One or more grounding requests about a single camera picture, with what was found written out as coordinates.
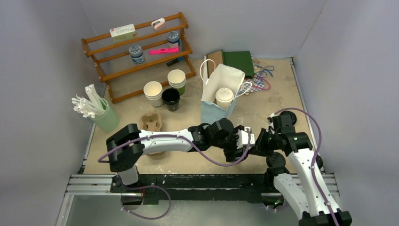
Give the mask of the pink marker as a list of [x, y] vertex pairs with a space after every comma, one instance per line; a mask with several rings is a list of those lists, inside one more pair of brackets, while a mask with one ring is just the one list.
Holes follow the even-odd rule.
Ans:
[[179, 47], [160, 48], [160, 49], [149, 50], [150, 55], [169, 54], [169, 53], [177, 53], [177, 52], [179, 52]]

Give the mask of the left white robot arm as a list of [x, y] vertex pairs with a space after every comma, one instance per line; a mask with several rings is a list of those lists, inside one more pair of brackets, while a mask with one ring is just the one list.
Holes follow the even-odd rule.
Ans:
[[136, 162], [143, 155], [198, 152], [215, 165], [230, 167], [247, 158], [255, 136], [250, 127], [235, 128], [227, 118], [173, 132], [139, 130], [129, 124], [108, 138], [106, 146], [107, 153], [98, 162], [109, 164], [110, 171], [121, 177], [122, 187], [133, 193], [140, 188]]

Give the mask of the checkered patterned paper bag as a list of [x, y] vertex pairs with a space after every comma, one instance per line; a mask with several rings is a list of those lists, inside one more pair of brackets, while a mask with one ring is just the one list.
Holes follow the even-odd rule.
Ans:
[[252, 92], [265, 91], [271, 89], [271, 84], [263, 77], [249, 77], [249, 79], [244, 79], [245, 84], [240, 87], [240, 92], [245, 91], [250, 86], [247, 82], [252, 84], [251, 88], [245, 92], [245, 95], [249, 95]]

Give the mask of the pink white stapler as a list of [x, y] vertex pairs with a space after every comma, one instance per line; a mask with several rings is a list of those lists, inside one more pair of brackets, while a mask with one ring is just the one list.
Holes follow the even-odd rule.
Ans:
[[159, 31], [165, 27], [166, 20], [165, 18], [160, 18], [151, 23], [151, 26], [154, 30]]

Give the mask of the stacked black cup lids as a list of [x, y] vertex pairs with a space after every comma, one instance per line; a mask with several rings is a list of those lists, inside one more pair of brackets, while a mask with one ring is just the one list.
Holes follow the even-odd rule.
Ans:
[[322, 170], [323, 169], [323, 160], [322, 160], [321, 156], [317, 155], [315, 161], [316, 161], [316, 164], [317, 164], [319, 170]]

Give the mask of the white cup stack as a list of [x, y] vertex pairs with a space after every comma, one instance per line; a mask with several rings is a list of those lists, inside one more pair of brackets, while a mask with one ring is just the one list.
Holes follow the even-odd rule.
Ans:
[[149, 100], [150, 104], [154, 108], [160, 108], [163, 106], [163, 100], [162, 100], [163, 87], [159, 82], [157, 81], [148, 82], [144, 86], [143, 92], [147, 97], [147, 99]]
[[174, 69], [168, 73], [168, 83], [182, 96], [185, 93], [186, 74], [182, 70]]

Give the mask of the left blue white jar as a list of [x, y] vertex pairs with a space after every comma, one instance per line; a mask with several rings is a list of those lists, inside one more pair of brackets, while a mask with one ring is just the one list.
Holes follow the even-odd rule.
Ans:
[[142, 47], [139, 45], [133, 45], [129, 48], [129, 54], [131, 56], [132, 61], [135, 64], [141, 64], [145, 61], [144, 53]]

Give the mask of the white wrapped straws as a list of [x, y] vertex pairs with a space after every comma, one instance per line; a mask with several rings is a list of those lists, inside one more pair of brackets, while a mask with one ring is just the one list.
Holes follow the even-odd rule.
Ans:
[[94, 84], [85, 87], [85, 92], [88, 98], [76, 97], [71, 98], [74, 105], [74, 111], [82, 114], [84, 118], [97, 118], [105, 113], [105, 105], [102, 98], [98, 95]]

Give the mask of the white cup lid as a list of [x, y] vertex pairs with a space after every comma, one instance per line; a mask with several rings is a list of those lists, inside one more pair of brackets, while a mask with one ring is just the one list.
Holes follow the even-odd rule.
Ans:
[[216, 94], [215, 94], [215, 98], [219, 99], [219, 100], [233, 100], [234, 99], [234, 93], [231, 89], [229, 88], [220, 88]]

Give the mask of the green paper bag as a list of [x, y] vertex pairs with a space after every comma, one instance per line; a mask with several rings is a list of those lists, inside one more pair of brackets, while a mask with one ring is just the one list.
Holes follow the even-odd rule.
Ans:
[[223, 52], [223, 64], [241, 70], [246, 76], [255, 75], [250, 51]]

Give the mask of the white green box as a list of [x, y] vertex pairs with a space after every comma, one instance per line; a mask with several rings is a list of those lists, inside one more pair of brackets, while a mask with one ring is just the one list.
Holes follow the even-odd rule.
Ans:
[[110, 35], [114, 43], [133, 39], [137, 36], [134, 24], [110, 29]]

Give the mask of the light blue paper bag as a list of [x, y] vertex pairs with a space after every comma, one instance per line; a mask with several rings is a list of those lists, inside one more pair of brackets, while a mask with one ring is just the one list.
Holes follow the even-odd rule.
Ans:
[[201, 123], [212, 124], [222, 118], [230, 118], [237, 99], [243, 95], [239, 92], [240, 87], [243, 84], [248, 84], [249, 88], [245, 90], [247, 92], [252, 84], [244, 82], [245, 73], [243, 71], [224, 64], [216, 65], [211, 59], [203, 61], [200, 65], [200, 72], [208, 62], [213, 64], [214, 70], [207, 79], [200, 74], [204, 85], [201, 97], [200, 121]]

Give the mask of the black blue marker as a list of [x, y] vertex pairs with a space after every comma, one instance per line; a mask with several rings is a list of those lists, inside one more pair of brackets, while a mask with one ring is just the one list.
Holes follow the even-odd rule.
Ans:
[[179, 63], [179, 62], [181, 62], [183, 60], [184, 60], [184, 57], [181, 56], [181, 57], [175, 58], [175, 59], [167, 62], [166, 65], [169, 67], [169, 66], [175, 65], [175, 64], [177, 64], [177, 63]]

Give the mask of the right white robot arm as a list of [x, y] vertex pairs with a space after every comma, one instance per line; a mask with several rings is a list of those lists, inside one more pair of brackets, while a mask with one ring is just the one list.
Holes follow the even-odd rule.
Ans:
[[269, 127], [262, 129], [248, 154], [271, 157], [281, 150], [294, 166], [301, 182], [298, 186], [286, 167], [269, 167], [264, 185], [279, 191], [298, 217], [300, 226], [349, 226], [352, 217], [341, 210], [330, 193], [317, 165], [319, 150], [314, 151], [309, 136], [296, 132], [294, 108], [284, 108], [270, 115]]

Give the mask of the brown pulp cup carrier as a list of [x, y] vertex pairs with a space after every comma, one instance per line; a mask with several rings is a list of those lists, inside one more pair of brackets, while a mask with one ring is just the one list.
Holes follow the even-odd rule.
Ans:
[[162, 118], [159, 113], [143, 114], [139, 120], [140, 129], [152, 132], [160, 132], [162, 130]]

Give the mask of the green straw holder cup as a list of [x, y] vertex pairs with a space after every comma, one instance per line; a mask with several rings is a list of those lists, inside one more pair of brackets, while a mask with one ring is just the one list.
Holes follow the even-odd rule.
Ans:
[[109, 103], [104, 99], [100, 98], [104, 113], [101, 116], [91, 118], [91, 121], [98, 126], [104, 132], [111, 132], [115, 130], [119, 125], [119, 118], [115, 111], [111, 108]]

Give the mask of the single white paper cup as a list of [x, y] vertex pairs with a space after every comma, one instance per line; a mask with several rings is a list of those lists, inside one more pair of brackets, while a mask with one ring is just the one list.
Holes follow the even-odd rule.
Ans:
[[221, 107], [222, 109], [227, 110], [230, 107], [230, 105], [232, 104], [232, 99], [231, 100], [226, 100], [226, 101], [217, 99], [216, 100], [216, 104], [219, 107]]

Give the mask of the black paper cup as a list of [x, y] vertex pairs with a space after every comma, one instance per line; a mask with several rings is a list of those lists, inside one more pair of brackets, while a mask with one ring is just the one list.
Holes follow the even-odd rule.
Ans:
[[162, 93], [162, 100], [167, 109], [171, 112], [174, 112], [179, 108], [180, 93], [177, 89], [166, 89]]

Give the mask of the blue white jar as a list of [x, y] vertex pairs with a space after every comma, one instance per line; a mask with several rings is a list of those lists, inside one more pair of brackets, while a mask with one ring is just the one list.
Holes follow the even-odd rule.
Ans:
[[132, 61], [135, 64], [141, 64], [145, 61], [144, 53], [142, 47], [139, 45], [133, 45], [129, 48], [129, 54], [131, 56]]
[[167, 33], [167, 41], [169, 48], [180, 47], [180, 35], [178, 31], [170, 31]]

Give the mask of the black cup lid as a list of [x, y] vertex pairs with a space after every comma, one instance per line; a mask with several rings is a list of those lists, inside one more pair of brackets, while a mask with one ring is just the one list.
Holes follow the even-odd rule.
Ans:
[[297, 116], [292, 111], [282, 111], [280, 115], [288, 115], [291, 118], [292, 124], [295, 125], [297, 122]]
[[266, 157], [266, 164], [269, 168], [285, 167], [286, 159], [281, 153], [274, 152], [271, 156]]

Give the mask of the wooden shelf rack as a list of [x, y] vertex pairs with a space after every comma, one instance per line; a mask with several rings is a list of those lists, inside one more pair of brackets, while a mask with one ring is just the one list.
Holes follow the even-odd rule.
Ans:
[[[154, 29], [157, 24], [154, 21], [149, 21], [142, 24], [130, 24], [124, 27], [113, 28], [105, 34], [81, 40], [85, 56], [93, 60], [97, 76], [101, 82], [106, 84], [110, 100], [113, 103], [140, 95], [144, 92], [141, 89], [120, 97], [115, 97], [111, 88], [112, 80], [142, 69], [165, 64], [181, 57], [190, 69], [190, 72], [186, 73], [185, 77], [190, 78], [195, 76], [194, 66], [189, 59], [189, 55], [192, 54], [192, 48], [185, 35], [185, 30], [189, 27], [186, 17], [182, 12], [179, 12], [162, 18], [162, 21], [166, 23], [177, 19], [179, 20], [178, 24], [167, 25], [166, 28], [158, 30]], [[153, 28], [152, 32], [138, 34], [139, 29], [146, 27]], [[122, 35], [123, 38], [111, 45], [94, 50], [91, 50], [89, 47], [90, 43], [107, 38], [115, 39], [117, 35]], [[116, 70], [111, 73], [104, 71], [102, 64], [114, 62], [121, 57], [130, 57], [133, 65], [127, 69]]]

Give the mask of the right blue white jar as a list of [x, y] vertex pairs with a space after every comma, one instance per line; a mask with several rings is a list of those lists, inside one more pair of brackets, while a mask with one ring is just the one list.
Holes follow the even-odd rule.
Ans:
[[178, 31], [170, 31], [167, 33], [167, 41], [169, 48], [180, 47], [180, 35]]

